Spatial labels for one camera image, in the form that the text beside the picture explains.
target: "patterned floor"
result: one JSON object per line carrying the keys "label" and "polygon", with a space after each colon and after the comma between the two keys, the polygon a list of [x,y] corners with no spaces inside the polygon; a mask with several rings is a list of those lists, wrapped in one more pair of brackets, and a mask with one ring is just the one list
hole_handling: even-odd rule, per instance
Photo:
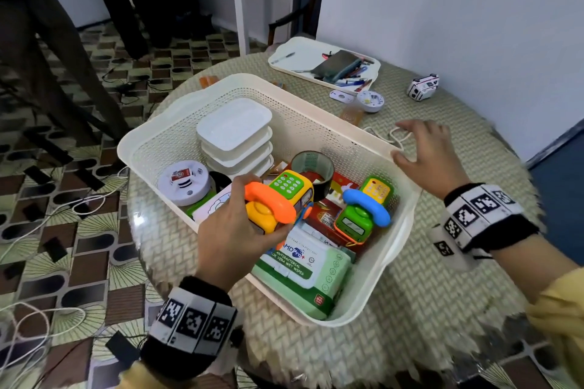
{"label": "patterned floor", "polygon": [[[106,89],[120,102],[131,127],[140,125],[168,92],[193,74],[215,63],[239,56],[237,35],[223,31],[205,41],[173,40],[170,49],[154,51],[151,62],[132,61],[112,24],[94,26],[81,33],[81,39],[95,70],[103,77]],[[63,90],[77,105],[93,112],[93,104],[68,74],[61,62],[44,44],[43,52],[58,77]],[[251,44],[252,52],[265,48]],[[18,79],[3,68],[2,79],[18,86]],[[124,97],[115,90],[127,82],[137,83]],[[48,140],[69,152],[74,161],[62,166],[43,150],[22,136],[34,127]],[[105,186],[98,191],[111,192],[125,184],[115,175],[100,175],[100,167],[116,160],[114,143],[103,136],[99,146],[76,147],[75,141],[52,127],[46,116],[33,117],[30,108],[19,108],[0,117],[0,256],[11,241],[39,225],[42,218],[28,221],[23,209],[35,203],[41,213],[49,215],[58,205],[94,194],[73,173],[83,166],[100,178]],[[37,185],[23,171],[38,166],[53,181]],[[99,202],[89,207],[93,210]],[[80,326],[55,337],[45,365],[37,366],[19,387],[32,388],[40,376],[41,388],[73,387],[106,389],[118,382],[120,363],[105,347],[116,332],[125,334],[138,346],[162,299],[149,285],[134,248],[126,214],[126,191],[121,189],[106,199],[93,215],[82,218],[69,206],[48,219],[46,225],[21,239],[0,265],[0,308],[14,301],[26,301],[38,308],[82,307],[87,316]],[[43,244],[57,237],[67,255],[53,262]],[[4,275],[8,270],[10,279]],[[18,307],[17,320],[28,309]],[[75,326],[79,312],[58,312],[50,317],[56,332]],[[0,365],[7,354],[7,319],[0,319]],[[21,325],[23,336],[42,335],[44,322],[38,315]],[[37,341],[23,342],[11,359],[25,354]],[[16,370],[5,373],[5,381]],[[207,378],[213,383],[213,377]],[[224,386],[221,381],[216,384]],[[0,381],[0,387],[7,387]]]}

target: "wooden chair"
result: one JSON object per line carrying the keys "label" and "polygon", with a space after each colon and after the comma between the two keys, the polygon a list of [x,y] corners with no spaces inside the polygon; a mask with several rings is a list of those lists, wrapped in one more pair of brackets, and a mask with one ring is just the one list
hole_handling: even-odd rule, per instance
{"label": "wooden chair", "polygon": [[274,44],[274,34],[276,32],[276,28],[278,26],[287,25],[293,20],[298,19],[301,15],[303,16],[302,19],[302,32],[298,35],[303,35],[304,37],[308,36],[311,38],[315,38],[317,35],[317,27],[318,27],[318,16],[314,25],[312,24],[312,16],[314,15],[314,9],[317,6],[318,0],[309,0],[306,5],[302,8],[297,9],[294,12],[291,12],[285,17],[275,21],[273,24],[269,24],[270,33],[267,37],[267,46],[271,46]]}

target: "black pants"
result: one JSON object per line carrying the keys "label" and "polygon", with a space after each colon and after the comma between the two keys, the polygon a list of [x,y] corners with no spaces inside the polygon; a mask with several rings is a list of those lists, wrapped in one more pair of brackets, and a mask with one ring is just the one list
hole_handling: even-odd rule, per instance
{"label": "black pants", "polygon": [[58,0],[0,0],[0,58],[20,76],[27,92],[80,146],[96,144],[91,127],[65,95],[39,48],[47,43],[95,104],[115,138],[130,128],[95,74],[79,33]]}
{"label": "black pants", "polygon": [[[128,54],[133,59],[139,59],[148,53],[148,44],[140,32],[138,21],[134,16],[134,10],[129,0],[103,0],[107,10],[112,17],[113,24],[120,33],[121,40],[126,46]],[[160,21],[160,14],[157,13],[151,0],[132,0],[134,6],[144,22],[146,31],[150,35],[150,40],[155,47],[166,48],[169,46],[171,36],[165,32]]]}

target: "green keypad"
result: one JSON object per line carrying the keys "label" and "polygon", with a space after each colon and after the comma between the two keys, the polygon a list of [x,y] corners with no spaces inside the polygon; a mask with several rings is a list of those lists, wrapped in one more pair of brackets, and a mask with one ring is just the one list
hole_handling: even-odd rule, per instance
{"label": "green keypad", "polygon": [[280,177],[270,183],[270,188],[275,189],[287,200],[293,198],[302,189],[304,182],[294,175],[282,173]]}

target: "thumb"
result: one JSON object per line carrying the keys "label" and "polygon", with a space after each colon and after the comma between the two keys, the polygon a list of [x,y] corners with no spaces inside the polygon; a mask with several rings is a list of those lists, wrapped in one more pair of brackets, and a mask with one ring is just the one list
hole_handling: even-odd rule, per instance
{"label": "thumb", "polygon": [[398,165],[398,167],[403,172],[408,172],[409,170],[413,169],[414,162],[409,161],[403,152],[401,151],[391,151],[391,157],[394,159],[394,163]]}
{"label": "thumb", "polygon": [[292,230],[293,227],[294,223],[288,223],[287,225],[278,228],[271,234],[266,234],[265,236],[262,236],[260,239],[262,243],[263,250],[262,252],[265,252],[268,249],[273,248],[274,246],[283,242],[286,239],[286,237],[288,237],[288,233]]}

